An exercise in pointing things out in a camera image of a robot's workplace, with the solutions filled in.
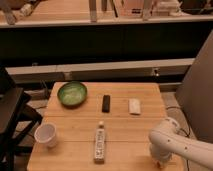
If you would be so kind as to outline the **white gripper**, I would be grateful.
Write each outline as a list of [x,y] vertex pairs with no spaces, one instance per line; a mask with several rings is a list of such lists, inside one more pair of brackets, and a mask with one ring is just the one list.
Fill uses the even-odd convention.
[[154,159],[158,168],[164,168],[172,158],[172,153],[158,147],[157,145],[151,144],[149,147],[150,155]]

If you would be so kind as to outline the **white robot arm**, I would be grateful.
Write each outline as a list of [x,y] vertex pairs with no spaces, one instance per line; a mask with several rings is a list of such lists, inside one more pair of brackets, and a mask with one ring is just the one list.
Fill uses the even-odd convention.
[[173,154],[213,170],[213,144],[179,135],[180,124],[171,117],[163,119],[149,132],[150,154],[167,163]]

